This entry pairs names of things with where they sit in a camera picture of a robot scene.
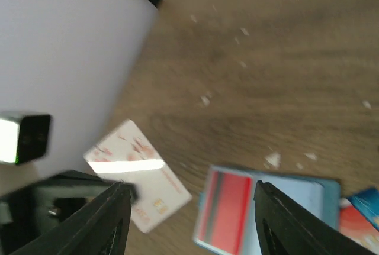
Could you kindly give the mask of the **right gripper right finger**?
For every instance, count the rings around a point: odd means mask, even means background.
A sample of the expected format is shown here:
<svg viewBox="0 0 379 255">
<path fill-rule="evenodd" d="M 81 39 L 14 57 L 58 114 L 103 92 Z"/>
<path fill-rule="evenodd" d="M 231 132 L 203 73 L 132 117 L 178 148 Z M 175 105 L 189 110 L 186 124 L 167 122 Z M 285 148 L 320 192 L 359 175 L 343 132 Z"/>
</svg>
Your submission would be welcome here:
<svg viewBox="0 0 379 255">
<path fill-rule="evenodd" d="M 372 254 L 325 224 L 271 183 L 257 182 L 254 201 L 262 254 Z"/>
</svg>

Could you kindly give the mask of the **teal leather card holder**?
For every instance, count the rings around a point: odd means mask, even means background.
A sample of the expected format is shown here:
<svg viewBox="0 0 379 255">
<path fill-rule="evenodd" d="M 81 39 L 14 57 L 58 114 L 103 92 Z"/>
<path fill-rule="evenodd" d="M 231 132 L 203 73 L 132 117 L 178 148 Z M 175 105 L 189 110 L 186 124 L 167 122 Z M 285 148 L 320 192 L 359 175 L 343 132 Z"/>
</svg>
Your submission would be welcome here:
<svg viewBox="0 0 379 255">
<path fill-rule="evenodd" d="M 216 254 L 300 254 L 339 225 L 340 184 L 319 177 L 212 166 L 193 240 Z"/>
</svg>

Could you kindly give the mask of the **large red card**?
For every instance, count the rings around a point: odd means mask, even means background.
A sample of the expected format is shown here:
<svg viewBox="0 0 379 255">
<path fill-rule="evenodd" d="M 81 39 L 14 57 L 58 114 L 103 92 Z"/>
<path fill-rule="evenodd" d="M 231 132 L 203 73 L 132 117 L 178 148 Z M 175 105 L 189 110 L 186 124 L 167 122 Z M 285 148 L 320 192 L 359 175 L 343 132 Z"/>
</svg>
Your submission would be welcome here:
<svg viewBox="0 0 379 255">
<path fill-rule="evenodd" d="M 242 254 L 253 178 L 212 167 L 202 194 L 194 242 L 216 254 Z"/>
</svg>

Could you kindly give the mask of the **white card with red logo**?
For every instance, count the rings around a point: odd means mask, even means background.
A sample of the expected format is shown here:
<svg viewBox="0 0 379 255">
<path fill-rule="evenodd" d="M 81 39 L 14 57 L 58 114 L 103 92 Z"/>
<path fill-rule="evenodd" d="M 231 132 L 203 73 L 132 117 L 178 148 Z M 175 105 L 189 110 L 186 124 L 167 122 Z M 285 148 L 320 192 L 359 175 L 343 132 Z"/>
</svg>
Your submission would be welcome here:
<svg viewBox="0 0 379 255">
<path fill-rule="evenodd" d="M 131 219 L 143 233 L 152 231 L 192 199 L 132 120 L 125 120 L 83 157 L 100 178 L 136 187 Z"/>
</svg>

